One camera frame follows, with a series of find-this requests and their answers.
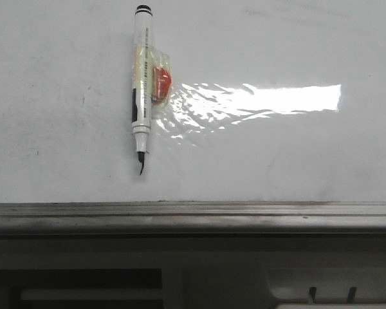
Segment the red magnet taped to marker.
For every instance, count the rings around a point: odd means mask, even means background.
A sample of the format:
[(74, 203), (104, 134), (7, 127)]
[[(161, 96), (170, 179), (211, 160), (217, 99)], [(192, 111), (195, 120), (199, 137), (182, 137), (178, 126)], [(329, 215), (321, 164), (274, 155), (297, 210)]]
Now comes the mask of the red magnet taped to marker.
[(154, 66), (152, 70), (152, 101), (161, 104), (166, 101), (172, 83), (169, 71), (163, 66)]

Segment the white whiteboard marker pen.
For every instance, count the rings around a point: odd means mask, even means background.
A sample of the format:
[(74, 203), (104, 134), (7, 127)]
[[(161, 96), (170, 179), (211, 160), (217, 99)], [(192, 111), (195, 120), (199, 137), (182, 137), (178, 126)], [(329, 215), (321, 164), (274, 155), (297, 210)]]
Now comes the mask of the white whiteboard marker pen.
[(134, 14), (134, 53), (132, 77), (132, 134), (143, 173), (147, 141), (151, 131), (152, 110), (152, 10), (139, 5)]

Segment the white whiteboard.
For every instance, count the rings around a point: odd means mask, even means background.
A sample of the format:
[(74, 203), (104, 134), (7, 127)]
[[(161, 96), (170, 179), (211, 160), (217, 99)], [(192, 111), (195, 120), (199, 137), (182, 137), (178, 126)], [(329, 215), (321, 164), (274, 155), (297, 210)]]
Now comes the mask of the white whiteboard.
[(131, 133), (137, 1), (0, 1), (0, 203), (386, 201), (386, 1), (149, 1), (172, 90)]

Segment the grey aluminium whiteboard tray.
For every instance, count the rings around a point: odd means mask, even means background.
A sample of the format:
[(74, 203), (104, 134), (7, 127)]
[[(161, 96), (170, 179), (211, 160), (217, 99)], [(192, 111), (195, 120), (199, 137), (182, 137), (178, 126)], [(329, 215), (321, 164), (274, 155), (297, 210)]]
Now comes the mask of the grey aluminium whiteboard tray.
[(386, 234), (386, 201), (0, 203), (0, 237)]

